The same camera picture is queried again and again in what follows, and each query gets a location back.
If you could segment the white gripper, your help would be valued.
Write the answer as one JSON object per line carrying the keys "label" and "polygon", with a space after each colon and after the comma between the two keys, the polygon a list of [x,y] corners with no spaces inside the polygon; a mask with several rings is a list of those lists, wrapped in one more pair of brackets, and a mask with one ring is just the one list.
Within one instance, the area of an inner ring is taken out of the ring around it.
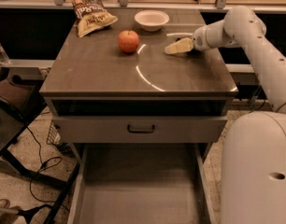
{"label": "white gripper", "polygon": [[192,38],[184,37],[164,48],[166,54],[177,54],[191,51],[193,48],[199,51],[209,50],[211,46],[207,42],[207,26],[196,29]]}

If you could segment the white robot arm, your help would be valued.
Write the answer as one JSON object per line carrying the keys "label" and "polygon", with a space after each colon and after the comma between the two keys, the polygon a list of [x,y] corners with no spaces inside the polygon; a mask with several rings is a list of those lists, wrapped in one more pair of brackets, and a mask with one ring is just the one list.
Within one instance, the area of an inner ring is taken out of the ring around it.
{"label": "white robot arm", "polygon": [[243,48],[272,110],[253,111],[230,127],[222,151],[221,224],[286,224],[286,57],[265,38],[248,7],[167,46],[176,54],[233,44]]}

